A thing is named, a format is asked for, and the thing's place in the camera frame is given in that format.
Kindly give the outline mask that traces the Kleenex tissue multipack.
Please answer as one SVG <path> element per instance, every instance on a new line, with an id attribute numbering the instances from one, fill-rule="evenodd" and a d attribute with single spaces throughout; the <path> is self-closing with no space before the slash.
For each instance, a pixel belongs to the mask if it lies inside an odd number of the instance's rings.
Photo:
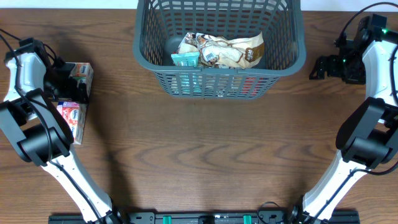
<path id="1" fill-rule="evenodd" d="M 90 63 L 74 63 L 74 65 L 70 76 L 77 81 L 76 86 L 83 89 L 83 96 L 88 100 L 94 70 Z M 57 110 L 69 125 L 76 145 L 80 145 L 83 140 L 87 107 L 88 102 L 82 103 L 82 101 L 59 101 L 57 104 Z"/>

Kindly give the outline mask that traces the red spaghetti package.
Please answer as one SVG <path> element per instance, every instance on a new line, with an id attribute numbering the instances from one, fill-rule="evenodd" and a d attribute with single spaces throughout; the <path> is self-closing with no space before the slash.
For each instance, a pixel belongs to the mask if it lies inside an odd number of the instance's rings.
<path id="1" fill-rule="evenodd" d="M 240 94 L 256 96 L 266 86 L 267 81 L 267 78 L 246 77 Z"/>

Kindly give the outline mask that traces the teal wet wipes pack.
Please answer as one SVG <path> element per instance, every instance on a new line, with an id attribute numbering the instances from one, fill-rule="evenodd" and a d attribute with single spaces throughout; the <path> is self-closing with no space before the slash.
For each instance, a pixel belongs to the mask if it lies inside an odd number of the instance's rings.
<path id="1" fill-rule="evenodd" d="M 172 54 L 171 58 L 174 64 L 178 67 L 197 67 L 198 59 L 200 53 L 199 52 L 189 52 L 184 54 Z M 183 95 L 190 95 L 194 93 L 200 92 L 200 87 L 198 81 L 193 79 L 190 81 L 188 75 L 180 75 L 180 83 L 182 87 Z"/>

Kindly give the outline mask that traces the beige snack bag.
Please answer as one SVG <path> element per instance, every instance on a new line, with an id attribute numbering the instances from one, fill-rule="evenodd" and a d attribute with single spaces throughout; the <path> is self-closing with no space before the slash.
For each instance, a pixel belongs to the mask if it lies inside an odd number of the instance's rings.
<path id="1" fill-rule="evenodd" d="M 211 48 L 211 46 L 216 46 L 217 41 L 224 41 L 226 38 L 196 33 L 196 40 L 200 51 L 200 60 L 204 66 L 217 68 L 225 67 L 225 64 L 219 62 L 219 55 Z"/>

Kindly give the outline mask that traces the white brown snack bag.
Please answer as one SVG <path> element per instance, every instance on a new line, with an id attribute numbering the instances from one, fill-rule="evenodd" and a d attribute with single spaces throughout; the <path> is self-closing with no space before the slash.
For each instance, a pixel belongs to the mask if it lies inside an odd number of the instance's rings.
<path id="1" fill-rule="evenodd" d="M 188 32 L 179 44 L 176 54 L 199 53 L 196 33 Z"/>

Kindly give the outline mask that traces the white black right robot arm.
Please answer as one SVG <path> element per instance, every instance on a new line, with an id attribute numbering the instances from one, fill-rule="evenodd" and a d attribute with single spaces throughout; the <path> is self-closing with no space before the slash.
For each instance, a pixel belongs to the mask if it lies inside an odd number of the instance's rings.
<path id="1" fill-rule="evenodd" d="M 335 207 L 360 178 L 397 169 L 375 170 L 397 154 L 397 32 L 386 23 L 378 14 L 362 18 L 354 39 L 341 33 L 335 40 L 339 53 L 318 58 L 309 76 L 365 85 L 366 96 L 341 125 L 333 162 L 294 205 L 287 223 L 331 223 Z"/>

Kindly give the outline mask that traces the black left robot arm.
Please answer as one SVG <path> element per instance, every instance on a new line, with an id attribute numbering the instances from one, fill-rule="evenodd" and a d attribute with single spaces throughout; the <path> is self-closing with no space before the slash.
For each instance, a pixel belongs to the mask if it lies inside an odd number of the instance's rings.
<path id="1" fill-rule="evenodd" d="M 111 197 L 91 178 L 74 144 L 81 131 L 72 127 L 57 106 L 78 106 L 85 118 L 93 69 L 89 63 L 65 62 L 45 43 L 19 40 L 4 63 L 9 90 L 1 103 L 1 131 L 19 157 L 52 175 L 80 209 L 84 223 L 124 223 Z"/>

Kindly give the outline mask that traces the grey plastic basket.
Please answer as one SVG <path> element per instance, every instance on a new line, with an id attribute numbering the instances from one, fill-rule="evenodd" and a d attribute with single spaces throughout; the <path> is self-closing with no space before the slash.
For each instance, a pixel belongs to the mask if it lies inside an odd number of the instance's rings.
<path id="1" fill-rule="evenodd" d="M 300 1 L 139 1 L 133 52 L 172 96 L 258 98 L 304 65 Z"/>

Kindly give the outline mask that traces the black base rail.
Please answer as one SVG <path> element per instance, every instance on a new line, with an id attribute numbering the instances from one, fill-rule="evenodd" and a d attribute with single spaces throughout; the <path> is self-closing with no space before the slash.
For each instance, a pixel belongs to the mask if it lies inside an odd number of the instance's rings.
<path id="1" fill-rule="evenodd" d="M 288 223 L 282 210 L 263 210 L 240 213 L 130 213 L 125 219 L 132 224 L 259 224 Z M 51 215 L 49 224 L 85 223 L 81 215 Z M 326 223 L 360 224 L 359 213 L 350 210 L 336 210 Z"/>

